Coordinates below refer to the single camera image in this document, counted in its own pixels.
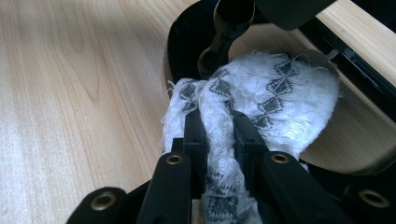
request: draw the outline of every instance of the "white cloth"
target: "white cloth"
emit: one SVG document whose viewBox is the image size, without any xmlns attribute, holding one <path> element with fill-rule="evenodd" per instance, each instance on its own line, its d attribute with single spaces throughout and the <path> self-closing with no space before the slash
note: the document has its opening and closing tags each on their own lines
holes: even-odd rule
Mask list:
<svg viewBox="0 0 396 224">
<path fill-rule="evenodd" d="M 325 57 L 308 52 L 253 52 L 221 67 L 208 81 L 181 79 L 164 117 L 164 152 L 183 137 L 184 117 L 199 107 L 209 145 L 205 194 L 208 223 L 262 223 L 233 156 L 231 110 L 246 114 L 270 150 L 298 159 L 326 126 L 339 79 Z"/>
</svg>

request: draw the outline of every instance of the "wooden surface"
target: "wooden surface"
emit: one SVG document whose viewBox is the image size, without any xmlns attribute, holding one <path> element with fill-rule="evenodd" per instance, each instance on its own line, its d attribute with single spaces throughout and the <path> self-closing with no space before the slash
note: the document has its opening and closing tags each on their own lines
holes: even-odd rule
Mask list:
<svg viewBox="0 0 396 224">
<path fill-rule="evenodd" d="M 130 191 L 150 179 L 169 102 L 166 38 L 193 2 L 0 1 L 0 223 L 65 223 L 91 191 Z M 370 29 L 384 33 L 361 42 L 349 23 L 355 21 L 340 18 L 355 12 L 334 9 L 354 6 L 336 4 L 320 19 L 358 41 L 354 48 L 368 50 L 364 54 L 389 48 L 370 60 L 393 79 L 396 45 L 387 44 L 395 43 L 395 34 L 374 23 Z M 375 42 L 383 36 L 385 47 Z M 261 25 L 238 39 L 231 54 L 307 48 L 313 47 L 298 31 Z M 370 170 L 395 153 L 395 125 L 346 80 L 343 95 L 328 128 L 303 156 L 337 171 Z"/>
</svg>

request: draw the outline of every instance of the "screw hole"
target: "screw hole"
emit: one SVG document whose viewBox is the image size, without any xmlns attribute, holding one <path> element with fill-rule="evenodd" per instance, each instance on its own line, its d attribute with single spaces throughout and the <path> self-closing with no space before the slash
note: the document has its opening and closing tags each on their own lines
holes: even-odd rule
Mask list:
<svg viewBox="0 0 396 224">
<path fill-rule="evenodd" d="M 91 202 L 91 208 L 95 211 L 103 211 L 113 205 L 117 200 L 117 197 L 112 192 L 103 192 L 94 198 Z"/>
<path fill-rule="evenodd" d="M 386 208 L 390 206 L 388 199 L 376 191 L 364 189 L 359 192 L 361 199 L 377 208 Z"/>
<path fill-rule="evenodd" d="M 271 156 L 271 159 L 277 163 L 288 163 L 290 159 L 282 154 L 274 154 Z"/>
<path fill-rule="evenodd" d="M 168 158 L 166 158 L 166 162 L 171 165 L 179 164 L 182 161 L 183 161 L 183 158 L 181 158 L 181 156 L 178 156 L 178 155 L 173 155 L 173 156 L 169 156 Z"/>
</svg>

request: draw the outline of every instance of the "wood grain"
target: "wood grain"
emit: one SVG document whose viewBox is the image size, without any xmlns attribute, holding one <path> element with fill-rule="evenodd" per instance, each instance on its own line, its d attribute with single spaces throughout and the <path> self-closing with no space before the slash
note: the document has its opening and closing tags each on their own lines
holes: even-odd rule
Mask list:
<svg viewBox="0 0 396 224">
<path fill-rule="evenodd" d="M 130 191 L 150 179 L 169 103 L 166 38 L 193 2 L 0 1 L 0 223 L 65 223 L 89 192 L 104 186 Z M 320 19 L 338 22 L 332 26 L 345 27 L 343 35 L 356 21 L 340 19 L 353 16 L 338 9 Z M 363 41 L 357 49 L 387 47 L 347 36 Z M 231 54 L 309 48 L 298 31 L 262 25 L 238 39 Z M 391 59 L 395 53 L 387 51 Z M 394 74 L 392 63 L 377 63 L 381 74 Z M 329 127 L 304 158 L 356 172 L 394 153 L 396 129 L 344 83 Z"/>
</svg>

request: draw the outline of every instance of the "light wood tabletop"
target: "light wood tabletop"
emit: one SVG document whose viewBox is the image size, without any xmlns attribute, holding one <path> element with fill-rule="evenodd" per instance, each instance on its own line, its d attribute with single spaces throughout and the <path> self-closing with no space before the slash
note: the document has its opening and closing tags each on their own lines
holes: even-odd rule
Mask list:
<svg viewBox="0 0 396 224">
<path fill-rule="evenodd" d="M 93 190 L 129 192 L 151 178 L 169 103 L 167 35 L 194 2 L 0 1 L 0 223 L 65 223 Z M 348 0 L 318 17 L 396 83 L 393 32 Z M 356 38 L 361 20 L 376 37 Z M 231 55 L 312 48 L 299 31 L 257 25 Z M 367 171 L 395 154 L 395 124 L 342 79 L 332 120 L 303 157 Z"/>
</svg>

